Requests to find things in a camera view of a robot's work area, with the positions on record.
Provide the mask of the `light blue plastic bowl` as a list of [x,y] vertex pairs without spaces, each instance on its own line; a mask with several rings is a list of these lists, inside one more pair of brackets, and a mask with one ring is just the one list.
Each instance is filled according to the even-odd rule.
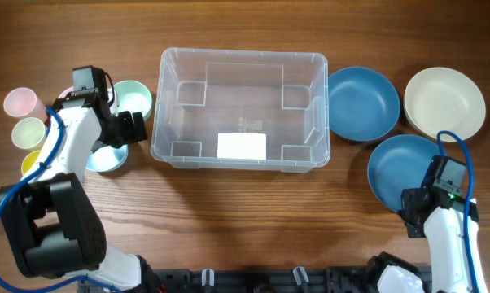
[[128,154],[127,145],[123,145],[120,148],[105,146],[89,156],[86,168],[97,173],[111,172],[124,164]]

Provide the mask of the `dark blue plate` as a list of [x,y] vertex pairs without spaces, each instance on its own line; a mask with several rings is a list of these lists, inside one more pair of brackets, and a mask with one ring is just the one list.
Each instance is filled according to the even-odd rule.
[[329,126],[337,136],[354,142],[383,138],[400,117],[400,97],[381,73],[348,67],[328,77]]
[[418,188],[438,146],[423,137],[401,134],[381,142],[367,166],[370,188],[376,198],[393,212],[402,209],[404,189]]

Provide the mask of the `cream plastic plate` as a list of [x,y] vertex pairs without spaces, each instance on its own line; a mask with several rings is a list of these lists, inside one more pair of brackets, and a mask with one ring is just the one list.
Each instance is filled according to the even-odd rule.
[[422,135],[436,139],[447,130],[466,140],[483,127],[487,109],[479,87],[465,74],[444,67],[415,74],[404,93],[409,124]]

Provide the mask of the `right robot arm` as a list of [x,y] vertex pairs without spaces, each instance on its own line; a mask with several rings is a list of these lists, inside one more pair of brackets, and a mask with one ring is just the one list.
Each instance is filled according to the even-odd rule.
[[477,245],[478,210],[469,197],[462,197],[468,171],[468,164],[442,155],[369,159],[375,196],[403,220],[410,238],[427,240],[434,292],[488,290]]

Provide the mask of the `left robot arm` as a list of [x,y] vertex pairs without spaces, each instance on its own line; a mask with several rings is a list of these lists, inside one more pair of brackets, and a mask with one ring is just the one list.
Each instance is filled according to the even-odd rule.
[[115,90],[101,68],[72,71],[73,91],[46,109],[50,130],[37,162],[0,189],[0,222],[18,270],[56,283],[85,281],[109,292],[163,292],[163,282],[141,257],[107,244],[82,186],[88,157],[101,147],[146,140],[139,112],[113,114]]

